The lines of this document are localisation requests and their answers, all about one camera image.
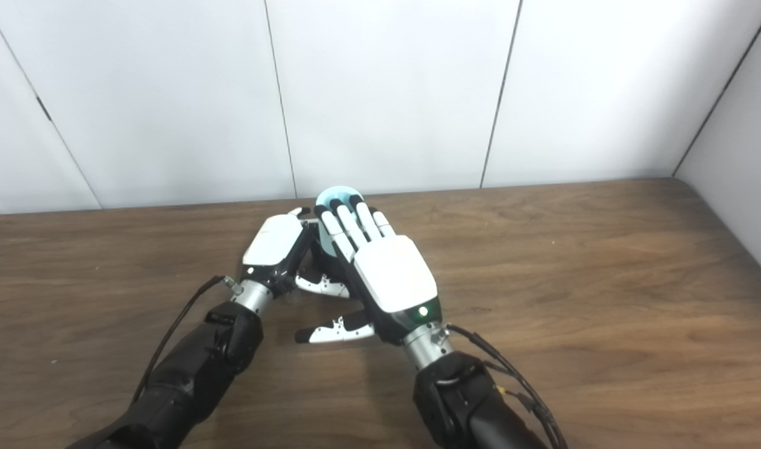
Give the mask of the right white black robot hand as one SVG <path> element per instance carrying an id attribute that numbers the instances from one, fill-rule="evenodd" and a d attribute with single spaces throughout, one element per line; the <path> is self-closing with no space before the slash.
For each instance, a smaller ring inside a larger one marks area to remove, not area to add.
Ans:
<path id="1" fill-rule="evenodd" d="M 317 205 L 315 216 L 326 251 L 343 269 L 350 296 L 361 309 L 300 329 L 298 344 L 320 344 L 378 336 L 402 346 L 420 327 L 442 321 L 438 288 L 411 238 L 395 232 L 386 216 L 360 195 Z"/>

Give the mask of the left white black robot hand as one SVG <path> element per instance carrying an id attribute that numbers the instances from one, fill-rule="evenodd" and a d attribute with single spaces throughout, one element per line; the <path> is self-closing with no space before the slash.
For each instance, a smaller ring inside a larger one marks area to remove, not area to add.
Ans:
<path id="1" fill-rule="evenodd" d="M 240 282 L 258 283 L 278 298 L 301 289 L 324 296 L 349 298 L 343 269 L 327 253 L 320 222 L 311 208 L 270 216 L 242 257 Z"/>

